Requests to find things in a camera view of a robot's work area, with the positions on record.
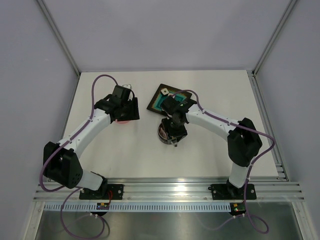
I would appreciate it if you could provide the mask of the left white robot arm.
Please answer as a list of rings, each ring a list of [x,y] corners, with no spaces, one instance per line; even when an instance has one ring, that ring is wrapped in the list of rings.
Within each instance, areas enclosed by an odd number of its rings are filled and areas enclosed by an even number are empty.
[[[80,157],[94,138],[113,122],[139,118],[138,99],[132,86],[116,85],[111,94],[94,103],[82,125],[59,142],[50,141],[44,146],[40,177],[49,178],[62,188],[82,188],[91,197],[103,199],[108,194],[108,180],[98,173],[84,170]]]

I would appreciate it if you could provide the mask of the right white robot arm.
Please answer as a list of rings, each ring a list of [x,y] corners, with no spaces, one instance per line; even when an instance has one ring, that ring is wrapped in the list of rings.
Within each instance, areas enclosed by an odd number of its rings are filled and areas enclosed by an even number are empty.
[[[200,126],[226,141],[228,157],[232,161],[231,174],[226,183],[210,187],[212,196],[242,199],[249,166],[263,145],[253,122],[248,118],[230,121],[226,117],[215,116],[190,98],[179,102],[168,96],[160,107],[166,114],[158,127],[158,136],[163,143],[177,147],[178,142],[188,135],[186,124]]]

